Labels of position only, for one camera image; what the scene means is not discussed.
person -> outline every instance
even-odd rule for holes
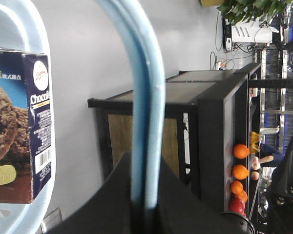
[[[281,152],[268,144],[261,143],[259,149],[261,167],[277,167],[284,157]]]

brand logo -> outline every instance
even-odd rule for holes
[[[41,94],[41,95],[36,95],[36,94],[34,94],[34,95],[32,95],[32,96],[30,97],[30,103],[31,103],[32,105],[35,105],[35,104],[39,104],[39,103],[41,103],[41,102],[47,101],[47,100],[49,100],[49,99],[50,99],[50,93],[49,93],[49,91],[47,90],[47,92],[45,92],[45,94]]]
[[[47,68],[41,61],[36,61],[33,69],[33,79],[35,86],[43,91],[48,87],[49,84],[49,75]]]

person's arm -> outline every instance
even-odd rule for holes
[[[265,162],[271,162],[272,160],[273,160],[273,156],[269,155],[269,156],[261,158],[259,160],[259,163],[262,164],[262,163],[265,163]]]

green plant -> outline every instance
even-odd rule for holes
[[[224,0],[217,9],[223,18],[232,24],[240,21],[250,22],[260,17],[260,21],[270,22],[275,15],[286,10],[293,0]]]

chocolate cookie box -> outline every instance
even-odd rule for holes
[[[0,203],[32,203],[51,177],[48,57],[0,48]]]

